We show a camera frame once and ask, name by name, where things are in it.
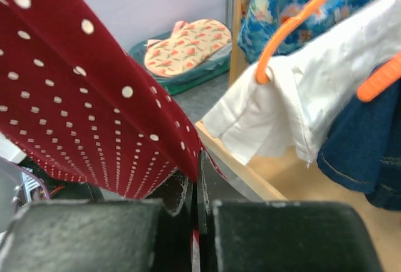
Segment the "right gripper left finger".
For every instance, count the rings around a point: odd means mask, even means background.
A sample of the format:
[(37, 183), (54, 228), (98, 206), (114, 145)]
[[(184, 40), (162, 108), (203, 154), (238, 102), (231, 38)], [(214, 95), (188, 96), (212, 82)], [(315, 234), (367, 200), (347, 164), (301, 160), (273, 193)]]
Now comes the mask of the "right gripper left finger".
[(33, 203), (1, 242), (1, 270), (190, 271), (191, 193), (176, 172), (140, 201)]

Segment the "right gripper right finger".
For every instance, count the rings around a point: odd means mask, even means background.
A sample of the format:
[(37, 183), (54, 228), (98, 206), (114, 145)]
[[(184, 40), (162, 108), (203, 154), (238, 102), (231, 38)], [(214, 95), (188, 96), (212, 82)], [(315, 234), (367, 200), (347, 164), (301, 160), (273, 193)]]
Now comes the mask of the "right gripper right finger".
[(339, 202), (210, 199), (199, 153), (197, 218), (202, 271), (381, 271), (357, 212)]

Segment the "red polka dot skirt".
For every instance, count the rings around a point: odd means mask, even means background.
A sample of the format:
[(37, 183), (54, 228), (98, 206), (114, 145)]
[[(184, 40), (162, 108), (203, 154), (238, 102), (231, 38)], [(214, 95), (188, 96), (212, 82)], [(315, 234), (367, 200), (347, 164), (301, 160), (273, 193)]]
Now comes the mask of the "red polka dot skirt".
[(141, 199), (204, 146), (84, 0), (1, 0), (1, 132), (51, 177)]

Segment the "orange hanger with denim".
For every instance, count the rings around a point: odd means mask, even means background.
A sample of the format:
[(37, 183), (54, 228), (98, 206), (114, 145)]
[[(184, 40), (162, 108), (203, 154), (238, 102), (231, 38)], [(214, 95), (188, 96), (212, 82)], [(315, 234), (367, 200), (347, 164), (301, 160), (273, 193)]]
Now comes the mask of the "orange hanger with denim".
[(400, 79), (400, 57), (401, 54), (397, 53), (360, 85), (357, 90), (357, 97), (360, 101), (372, 101)]

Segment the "orange hanger with white shirt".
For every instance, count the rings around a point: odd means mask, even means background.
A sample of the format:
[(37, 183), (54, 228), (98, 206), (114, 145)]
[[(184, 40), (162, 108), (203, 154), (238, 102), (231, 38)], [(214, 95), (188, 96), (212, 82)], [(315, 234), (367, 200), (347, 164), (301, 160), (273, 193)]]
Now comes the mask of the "orange hanger with white shirt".
[(255, 70), (256, 83), (265, 85), (270, 82), (269, 77), (266, 75), (266, 67), (272, 55), (275, 53), (278, 46), (292, 33), (301, 23), (308, 19), (312, 14), (317, 13), (318, 10), (327, 0), (310, 0), (305, 4), (303, 9), (292, 18), (281, 25), (278, 30), (273, 34), (268, 41), (259, 58), (259, 63)]

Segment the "wooden clothes rack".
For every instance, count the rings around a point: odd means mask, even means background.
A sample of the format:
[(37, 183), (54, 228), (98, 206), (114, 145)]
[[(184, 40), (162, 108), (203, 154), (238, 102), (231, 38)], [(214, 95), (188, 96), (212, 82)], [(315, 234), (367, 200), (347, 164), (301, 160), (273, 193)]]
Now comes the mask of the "wooden clothes rack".
[(333, 182), (318, 168), (316, 159), (300, 159), (294, 147), (280, 156), (253, 157), (248, 164), (238, 162), (219, 139), (212, 137), (202, 120), (197, 129), (205, 145), (264, 200), (342, 201), (354, 207), (367, 224), (386, 271), (400, 270), (398, 214), (376, 209), (360, 192), (352, 192)]

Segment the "dark blue denim garment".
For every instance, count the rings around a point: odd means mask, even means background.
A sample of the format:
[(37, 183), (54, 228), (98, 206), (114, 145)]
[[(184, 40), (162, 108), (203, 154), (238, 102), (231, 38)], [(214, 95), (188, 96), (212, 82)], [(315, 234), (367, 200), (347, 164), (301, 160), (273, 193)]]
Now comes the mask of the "dark blue denim garment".
[(399, 81), (370, 102), (350, 99), (332, 123), (317, 165), (373, 206), (400, 210)]

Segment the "white shirt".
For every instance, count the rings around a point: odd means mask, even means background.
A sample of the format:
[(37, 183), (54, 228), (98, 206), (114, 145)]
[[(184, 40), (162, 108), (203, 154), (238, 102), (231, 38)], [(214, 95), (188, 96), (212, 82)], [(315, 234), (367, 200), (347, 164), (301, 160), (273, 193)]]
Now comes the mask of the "white shirt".
[(244, 165), (291, 146), (311, 162), (357, 88), (399, 51), (400, 0), (373, 0), (298, 51), (272, 57), (268, 84), (256, 83), (250, 65), (202, 123)]

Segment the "teal plastic tray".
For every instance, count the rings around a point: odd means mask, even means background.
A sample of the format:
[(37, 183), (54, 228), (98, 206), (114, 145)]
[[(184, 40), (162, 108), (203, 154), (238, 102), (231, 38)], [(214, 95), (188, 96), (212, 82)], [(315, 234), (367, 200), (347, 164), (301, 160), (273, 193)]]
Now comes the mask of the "teal plastic tray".
[(144, 41), (133, 46), (128, 53), (140, 66), (145, 68), (145, 71), (169, 94), (177, 95), (227, 73), (230, 68), (231, 50), (232, 43), (229, 43), (216, 54), (212, 55), (211, 59), (206, 60), (183, 75), (173, 76), (172, 78), (153, 75), (146, 69), (144, 65), (146, 53)]

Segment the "floral oven mitt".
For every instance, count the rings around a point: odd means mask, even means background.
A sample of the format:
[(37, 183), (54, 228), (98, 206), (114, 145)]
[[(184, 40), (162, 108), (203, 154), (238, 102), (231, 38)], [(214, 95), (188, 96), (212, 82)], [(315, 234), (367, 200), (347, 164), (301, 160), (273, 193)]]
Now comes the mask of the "floral oven mitt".
[(147, 42), (143, 62), (152, 74), (172, 78), (199, 66), (231, 42), (231, 31), (214, 19), (179, 21), (169, 38)]

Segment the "blue floral garment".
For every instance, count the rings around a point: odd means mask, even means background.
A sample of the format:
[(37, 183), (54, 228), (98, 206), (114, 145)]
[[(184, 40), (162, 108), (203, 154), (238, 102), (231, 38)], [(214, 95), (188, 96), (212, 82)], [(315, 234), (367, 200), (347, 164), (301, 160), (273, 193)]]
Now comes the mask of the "blue floral garment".
[[(310, 0), (250, 0), (237, 43), (248, 63), (257, 61), (268, 40)], [(309, 40), (349, 17), (371, 0), (328, 0), (294, 30), (278, 47), (277, 55), (288, 55)]]

